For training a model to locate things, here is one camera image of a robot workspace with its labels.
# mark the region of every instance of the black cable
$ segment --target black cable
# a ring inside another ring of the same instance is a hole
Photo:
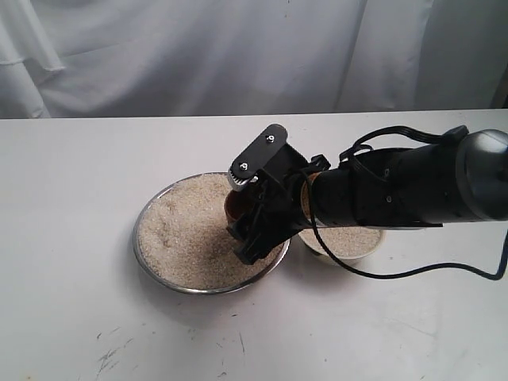
[[[367,278],[373,278],[373,279],[400,279],[400,278],[406,278],[406,277],[412,276],[412,275],[421,274],[422,272],[437,270],[440,268],[459,268],[460,270],[472,272],[474,274],[477,274],[477,275],[479,275],[483,278],[489,279],[489,280],[500,280],[505,274],[506,264],[508,263],[508,232],[506,232],[505,242],[502,247],[501,260],[499,261],[499,267],[498,267],[498,270],[495,274],[485,272],[483,270],[480,270],[480,269],[470,266],[468,264],[455,264],[452,262],[445,262],[445,263],[441,263],[441,264],[430,264],[428,266],[415,268],[414,270],[400,272],[398,274],[371,274],[370,272],[361,271],[361,270],[358,270],[354,267],[351,267],[351,266],[345,264],[344,262],[342,262],[341,260],[339,260],[332,253],[332,251],[328,248],[328,246],[326,246],[325,242],[319,235],[318,226],[316,224],[316,217],[314,215],[314,198],[312,195],[312,182],[310,181],[309,176],[304,171],[300,171],[300,173],[302,173],[302,175],[305,179],[307,189],[309,192],[308,195],[309,195],[310,223],[312,225],[312,230],[314,231],[314,236],[316,237],[317,242],[319,242],[321,247],[325,250],[325,252],[329,255],[329,257],[335,263],[339,264],[341,267],[345,268],[346,270],[348,270],[354,274],[365,276]]]

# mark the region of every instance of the white table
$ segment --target white table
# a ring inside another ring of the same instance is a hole
[[[373,129],[507,131],[508,110],[0,121],[0,379],[505,380],[508,278],[363,279],[301,242],[233,294],[178,294],[142,272],[130,234],[144,204],[178,179],[225,171],[271,122],[336,164]],[[494,271],[506,227],[389,232],[361,267],[457,260]]]

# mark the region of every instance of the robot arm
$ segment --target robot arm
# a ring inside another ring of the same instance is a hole
[[[364,144],[388,133],[427,145],[373,150]],[[461,126],[439,136],[388,127],[357,140],[339,167],[329,168],[323,155],[308,162],[294,150],[281,125],[268,126],[233,161],[225,212],[243,263],[312,227],[308,184],[320,226],[418,229],[508,219],[508,135],[500,131],[469,134]]]

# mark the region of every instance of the white backdrop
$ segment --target white backdrop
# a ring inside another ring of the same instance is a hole
[[[3,0],[0,117],[488,107],[506,0]]]

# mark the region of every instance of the metal bowl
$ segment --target metal bowl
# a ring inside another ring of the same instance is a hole
[[[215,175],[226,175],[225,172],[208,172],[208,174],[215,174]],[[280,250],[280,253],[277,255],[276,258],[274,258],[273,262],[269,264],[265,269],[258,272],[256,275],[254,275],[252,278],[246,279],[244,282],[239,283],[235,286],[230,287],[222,287],[222,288],[215,288],[211,290],[196,290],[194,288],[188,288],[183,287],[178,284],[168,282],[166,279],[161,278],[158,276],[151,268],[148,266],[146,260],[144,259],[143,252],[141,251],[140,242],[139,242],[139,227],[140,222],[143,219],[144,214],[150,207],[152,206],[153,202],[157,200],[158,198],[161,198],[164,196],[167,192],[169,192],[176,184],[178,184],[180,181],[184,181],[187,179],[192,179],[194,177],[198,177],[201,175],[206,175],[206,173],[202,173],[200,175],[194,175],[190,177],[186,177],[185,179],[181,179],[177,181],[176,183],[173,183],[167,188],[164,188],[161,192],[156,194],[149,202],[146,204],[141,211],[139,217],[137,218],[136,224],[134,225],[133,230],[133,247],[134,247],[134,254],[136,255],[137,262],[140,264],[140,266],[143,268],[143,270],[146,271],[148,275],[150,275],[154,280],[156,280],[158,283],[162,284],[163,286],[166,286],[168,288],[171,288],[172,290],[183,292],[184,294],[200,294],[200,295],[213,295],[213,294],[225,294],[228,292],[238,291],[242,288],[245,288],[246,286],[249,286],[253,284],[254,282],[257,282],[261,278],[263,278],[266,274],[268,274],[270,271],[272,271],[275,266],[277,266],[282,258],[286,255],[287,249],[289,248],[289,243],[291,240],[287,240],[284,242],[282,249]]]

